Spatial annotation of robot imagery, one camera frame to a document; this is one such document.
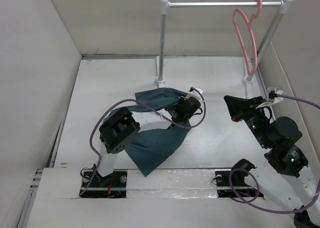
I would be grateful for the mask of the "dark teal t shirt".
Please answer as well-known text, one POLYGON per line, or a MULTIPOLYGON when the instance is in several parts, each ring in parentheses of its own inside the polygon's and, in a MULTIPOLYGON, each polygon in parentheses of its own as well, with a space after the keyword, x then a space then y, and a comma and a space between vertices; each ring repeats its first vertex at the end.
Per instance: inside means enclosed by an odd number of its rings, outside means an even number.
MULTIPOLYGON (((173 88, 157 88, 135 93, 135 99, 161 110, 175 105, 187 93, 173 88)), ((139 132, 126 153, 146 177, 167 160, 183 143, 189 130, 182 128, 154 129, 139 132)))

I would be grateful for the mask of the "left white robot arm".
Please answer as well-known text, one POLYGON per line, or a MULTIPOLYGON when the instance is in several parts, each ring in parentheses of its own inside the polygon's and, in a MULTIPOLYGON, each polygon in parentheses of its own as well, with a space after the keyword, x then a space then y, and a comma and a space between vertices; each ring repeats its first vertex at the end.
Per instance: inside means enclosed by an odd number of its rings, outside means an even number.
POLYGON ((193 128, 190 119, 206 115, 206 105, 193 96, 181 97, 167 107, 147 105, 121 107, 99 122, 101 153, 95 182, 107 186, 118 154, 126 151, 144 176, 161 165, 193 128))

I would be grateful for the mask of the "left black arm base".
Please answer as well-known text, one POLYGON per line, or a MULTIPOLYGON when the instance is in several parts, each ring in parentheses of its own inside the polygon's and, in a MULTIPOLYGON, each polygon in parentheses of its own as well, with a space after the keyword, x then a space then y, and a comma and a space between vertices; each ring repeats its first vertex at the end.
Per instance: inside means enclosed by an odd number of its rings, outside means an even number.
POLYGON ((89 183, 93 169, 83 168, 80 172, 82 177, 79 196, 81 198, 107 198, 122 199, 127 197, 126 170, 114 171, 105 178, 99 178, 96 173, 92 182, 89 183))

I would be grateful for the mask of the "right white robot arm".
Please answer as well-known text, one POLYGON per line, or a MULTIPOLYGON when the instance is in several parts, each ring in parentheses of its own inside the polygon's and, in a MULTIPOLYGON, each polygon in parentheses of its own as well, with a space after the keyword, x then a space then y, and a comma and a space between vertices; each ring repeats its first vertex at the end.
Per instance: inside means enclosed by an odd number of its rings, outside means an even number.
POLYGON ((288 98, 296 97, 283 95, 281 91, 271 91, 267 99, 254 97, 244 99, 226 95, 230 118, 234 122, 245 121, 260 147, 267 149, 264 157, 269 165, 286 180, 294 190, 290 194, 277 185, 274 180, 262 171, 262 166, 254 165, 246 159, 239 160, 230 170, 228 184, 239 202, 272 214, 289 215, 297 228, 318 228, 320 226, 320 182, 314 179, 309 162, 296 146, 296 142, 303 136, 296 122, 286 116, 271 121, 265 115, 264 109, 288 98), (252 200, 245 200, 239 194, 235 185, 245 183, 256 188, 256 192, 270 198, 281 210, 268 210, 253 204, 252 200))

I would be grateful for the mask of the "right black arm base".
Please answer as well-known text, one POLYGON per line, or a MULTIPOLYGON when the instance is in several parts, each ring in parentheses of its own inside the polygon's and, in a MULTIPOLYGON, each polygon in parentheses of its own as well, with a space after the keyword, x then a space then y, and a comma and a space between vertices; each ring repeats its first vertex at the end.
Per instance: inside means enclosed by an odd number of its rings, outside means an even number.
MULTIPOLYGON (((229 175, 231 170, 241 168, 246 171, 254 169, 254 165, 246 159, 240 159, 235 165, 231 168, 226 169, 217 169, 215 170, 215 177, 211 180, 213 185, 216 185, 217 196, 219 198, 237 198, 230 187, 229 175)), ((264 195, 257 191, 256 188, 250 187, 245 183, 245 178, 249 175, 247 173, 238 171, 234 172, 231 176, 232 184, 234 185, 235 190, 244 198, 254 198, 256 195, 258 198, 263 198, 264 195)))

